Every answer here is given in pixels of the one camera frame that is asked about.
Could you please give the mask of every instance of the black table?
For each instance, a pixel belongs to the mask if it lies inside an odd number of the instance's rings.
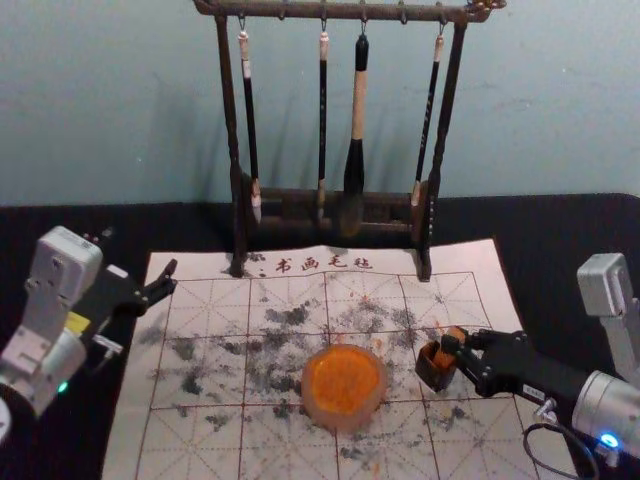
[[[76,232],[96,233],[115,227],[117,235],[107,247],[106,259],[142,281],[151,251],[230,250],[229,219],[228,205],[0,209],[0,346],[13,333],[24,308],[23,283],[35,242],[50,228],[65,225]],[[640,200],[601,194],[442,201],[437,244],[487,237],[496,239],[523,326],[536,348],[574,367],[612,373],[605,333],[597,319],[584,313],[576,271],[593,253],[622,252],[640,294]],[[253,248],[316,243],[312,232],[284,231],[277,240],[257,236]],[[397,235],[342,245],[409,246]],[[128,319],[116,321],[116,340],[128,344],[133,324]],[[123,372],[120,361],[98,378],[74,378],[42,417],[27,441],[29,448],[12,450],[10,458],[5,451],[0,472],[12,479],[99,478]],[[640,478],[640,462],[624,456],[622,466],[616,472],[605,471],[603,478]]]

